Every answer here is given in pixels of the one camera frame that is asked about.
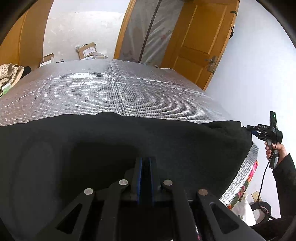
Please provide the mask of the person's right hand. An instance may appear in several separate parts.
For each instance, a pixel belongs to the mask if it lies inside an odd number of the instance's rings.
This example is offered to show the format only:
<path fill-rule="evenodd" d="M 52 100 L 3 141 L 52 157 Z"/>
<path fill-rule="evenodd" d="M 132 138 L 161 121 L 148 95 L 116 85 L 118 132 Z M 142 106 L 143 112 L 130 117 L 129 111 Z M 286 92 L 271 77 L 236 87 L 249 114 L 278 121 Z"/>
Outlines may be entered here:
<path fill-rule="evenodd" d="M 267 142 L 265 144 L 265 149 L 266 149 L 266 158 L 269 160 L 271 158 L 271 149 L 278 150 L 279 153 L 279 158 L 278 158 L 278 164 L 281 163 L 281 161 L 288 155 L 287 151 L 285 150 L 285 147 L 283 144 L 277 143 L 277 144 L 272 144 L 270 147 Z"/>

